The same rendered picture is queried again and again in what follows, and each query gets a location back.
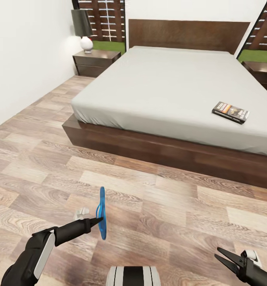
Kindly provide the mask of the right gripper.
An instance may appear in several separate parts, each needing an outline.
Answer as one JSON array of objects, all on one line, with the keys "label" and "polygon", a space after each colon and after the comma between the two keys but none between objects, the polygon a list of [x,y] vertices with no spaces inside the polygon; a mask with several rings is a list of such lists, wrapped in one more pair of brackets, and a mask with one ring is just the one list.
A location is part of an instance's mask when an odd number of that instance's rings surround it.
[{"label": "right gripper", "polygon": [[217,247],[217,251],[225,255],[231,261],[214,254],[224,266],[236,274],[239,280],[251,286],[267,286],[267,272],[254,265],[254,261],[248,257],[241,257],[225,249]]}]

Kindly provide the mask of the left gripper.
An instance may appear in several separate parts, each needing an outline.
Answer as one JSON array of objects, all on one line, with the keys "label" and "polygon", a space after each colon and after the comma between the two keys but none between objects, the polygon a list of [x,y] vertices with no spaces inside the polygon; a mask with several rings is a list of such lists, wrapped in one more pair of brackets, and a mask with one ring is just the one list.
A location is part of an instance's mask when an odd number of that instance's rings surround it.
[{"label": "left gripper", "polygon": [[81,235],[88,234],[91,232],[91,227],[98,224],[103,220],[103,217],[100,218],[84,218],[83,220],[75,220],[67,225],[68,228],[68,241],[73,240]]}]

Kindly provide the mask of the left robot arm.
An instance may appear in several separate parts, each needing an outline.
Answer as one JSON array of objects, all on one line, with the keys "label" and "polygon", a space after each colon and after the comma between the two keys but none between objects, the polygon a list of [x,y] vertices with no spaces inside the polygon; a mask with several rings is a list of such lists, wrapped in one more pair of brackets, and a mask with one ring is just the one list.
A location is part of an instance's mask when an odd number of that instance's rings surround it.
[{"label": "left robot arm", "polygon": [[77,208],[73,218],[74,222],[33,233],[26,244],[25,251],[4,273],[0,286],[35,286],[54,245],[57,247],[84,233],[88,234],[91,232],[91,227],[103,220],[103,217],[83,218],[82,215],[87,215],[89,210],[84,207]]}]

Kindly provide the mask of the hardback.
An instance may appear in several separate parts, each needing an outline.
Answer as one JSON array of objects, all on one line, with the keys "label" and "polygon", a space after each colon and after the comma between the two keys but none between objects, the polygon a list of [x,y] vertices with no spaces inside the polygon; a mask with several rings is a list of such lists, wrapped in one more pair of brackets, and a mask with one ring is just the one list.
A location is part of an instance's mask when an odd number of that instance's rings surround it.
[{"label": "hardback", "polygon": [[212,111],[243,124],[250,113],[249,111],[231,106],[223,102],[218,102]]}]

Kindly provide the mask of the sandal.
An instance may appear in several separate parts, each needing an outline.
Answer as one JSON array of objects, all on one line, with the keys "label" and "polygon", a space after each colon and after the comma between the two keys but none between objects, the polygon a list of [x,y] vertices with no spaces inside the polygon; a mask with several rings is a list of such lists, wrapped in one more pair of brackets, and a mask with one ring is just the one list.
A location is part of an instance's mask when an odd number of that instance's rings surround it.
[{"label": "sandal", "polygon": [[96,217],[103,217],[103,220],[99,222],[99,229],[101,232],[102,239],[106,239],[106,212],[105,212],[105,189],[104,187],[100,188],[100,203],[96,210]]}]

